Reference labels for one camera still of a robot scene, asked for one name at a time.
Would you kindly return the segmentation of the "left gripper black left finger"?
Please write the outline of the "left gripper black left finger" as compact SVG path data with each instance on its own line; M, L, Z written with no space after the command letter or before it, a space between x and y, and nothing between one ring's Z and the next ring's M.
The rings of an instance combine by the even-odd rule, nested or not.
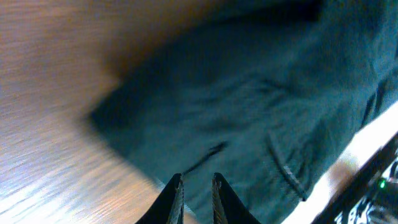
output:
M136 224L183 224L184 186L182 174L174 174L148 211Z

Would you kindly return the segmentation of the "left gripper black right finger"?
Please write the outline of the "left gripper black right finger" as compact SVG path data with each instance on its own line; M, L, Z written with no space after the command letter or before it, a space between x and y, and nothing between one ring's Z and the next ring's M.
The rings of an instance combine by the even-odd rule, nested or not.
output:
M218 172L214 173L211 193L214 224L261 224Z

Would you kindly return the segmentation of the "black shorts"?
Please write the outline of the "black shorts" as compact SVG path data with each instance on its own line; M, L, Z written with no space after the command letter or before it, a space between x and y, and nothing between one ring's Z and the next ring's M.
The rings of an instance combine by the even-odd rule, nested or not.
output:
M261 223L280 223L396 101L397 1L235 1L90 120L151 179L183 174L200 222L219 172Z

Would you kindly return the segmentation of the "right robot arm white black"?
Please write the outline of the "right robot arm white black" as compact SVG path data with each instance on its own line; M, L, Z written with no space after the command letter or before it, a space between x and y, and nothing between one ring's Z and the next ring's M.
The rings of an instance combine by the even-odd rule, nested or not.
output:
M397 220L397 135L362 166L312 224L394 223Z

